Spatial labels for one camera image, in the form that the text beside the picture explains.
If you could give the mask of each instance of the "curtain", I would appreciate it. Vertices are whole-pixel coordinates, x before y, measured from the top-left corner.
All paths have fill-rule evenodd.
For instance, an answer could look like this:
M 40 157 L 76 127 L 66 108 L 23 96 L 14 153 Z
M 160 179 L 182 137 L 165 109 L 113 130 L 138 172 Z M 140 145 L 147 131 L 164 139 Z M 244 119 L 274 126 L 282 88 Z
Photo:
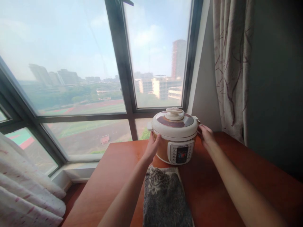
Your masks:
M 65 195 L 0 133 L 0 226 L 58 226 Z
M 215 74 L 222 129 L 247 145 L 254 0 L 213 0 Z

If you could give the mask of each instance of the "window frame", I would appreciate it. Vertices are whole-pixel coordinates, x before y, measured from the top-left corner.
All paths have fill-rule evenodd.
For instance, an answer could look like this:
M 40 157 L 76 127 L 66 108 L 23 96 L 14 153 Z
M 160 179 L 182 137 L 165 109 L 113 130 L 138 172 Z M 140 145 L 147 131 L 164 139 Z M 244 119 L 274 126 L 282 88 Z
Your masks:
M 164 111 L 167 108 L 137 107 L 123 6 L 124 2 L 128 4 L 131 2 L 125 0 L 104 1 L 110 25 L 126 113 L 37 116 L 35 111 L 32 109 L 33 105 L 31 105 L 30 99 L 28 99 L 12 72 L 0 57 L 0 110 L 8 118 L 7 120 L 0 122 L 0 132 L 7 134 L 27 127 L 37 141 L 58 164 L 58 168 L 55 169 L 49 176 L 54 174 L 66 163 L 92 162 L 99 160 L 68 161 L 63 155 L 63 148 L 56 140 L 56 137 L 52 135 L 50 131 L 46 130 L 43 124 L 128 119 L 132 140 L 135 141 L 138 140 L 135 119 L 152 118 L 155 113 Z M 203 0 L 192 0 L 187 39 L 187 56 L 184 72 L 183 94 L 181 106 L 179 107 L 184 111 L 186 111 L 188 107 L 202 4 Z

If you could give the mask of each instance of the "hand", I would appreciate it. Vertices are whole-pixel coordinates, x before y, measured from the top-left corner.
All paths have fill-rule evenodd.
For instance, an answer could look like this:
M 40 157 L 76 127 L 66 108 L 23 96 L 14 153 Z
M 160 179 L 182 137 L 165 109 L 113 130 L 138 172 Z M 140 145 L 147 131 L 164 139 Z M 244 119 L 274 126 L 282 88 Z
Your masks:
M 153 132 L 151 132 L 151 135 L 149 136 L 149 140 L 148 140 L 146 150 L 145 150 L 144 155 L 142 157 L 144 160 L 146 160 L 148 162 L 148 164 L 152 163 L 152 161 L 154 159 L 154 156 L 156 155 L 157 148 L 158 148 L 160 140 L 161 140 L 161 135 L 160 134 L 158 134 L 157 139 L 154 140 Z
M 214 134 L 213 134 L 212 130 L 205 125 L 199 125 L 199 129 L 201 131 L 198 130 L 198 134 L 202 140 L 203 146 L 207 149 L 207 148 L 209 148 L 209 145 L 212 142 L 216 142 L 215 138 L 214 138 Z

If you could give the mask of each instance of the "sheer curtain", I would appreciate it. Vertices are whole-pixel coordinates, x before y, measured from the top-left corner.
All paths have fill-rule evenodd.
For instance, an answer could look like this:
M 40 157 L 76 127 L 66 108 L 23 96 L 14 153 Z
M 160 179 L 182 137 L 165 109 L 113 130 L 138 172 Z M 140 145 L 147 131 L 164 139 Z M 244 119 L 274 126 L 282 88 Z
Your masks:
M 215 72 L 222 129 L 247 142 L 247 80 L 254 0 L 213 0 Z
M 58 226 L 65 195 L 0 133 L 0 226 Z

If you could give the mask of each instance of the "glass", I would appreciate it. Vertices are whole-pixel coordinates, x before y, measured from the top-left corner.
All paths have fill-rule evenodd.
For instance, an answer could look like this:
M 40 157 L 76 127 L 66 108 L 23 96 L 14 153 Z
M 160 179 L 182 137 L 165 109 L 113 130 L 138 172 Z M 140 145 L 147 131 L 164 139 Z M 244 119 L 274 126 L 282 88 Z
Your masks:
M 138 108 L 181 106 L 190 0 L 124 3 Z
M 0 111 L 0 121 L 7 120 L 6 116 Z
M 0 34 L 0 56 L 37 115 L 126 111 L 104 0 L 5 0 Z
M 58 167 L 57 163 L 27 128 L 19 129 L 5 136 L 21 147 L 29 160 L 45 175 L 49 175 Z
M 147 130 L 147 123 L 151 121 L 152 118 L 135 119 L 138 140 L 149 139 L 151 132 Z
M 128 120 L 44 124 L 69 161 L 101 159 L 110 143 L 132 141 Z

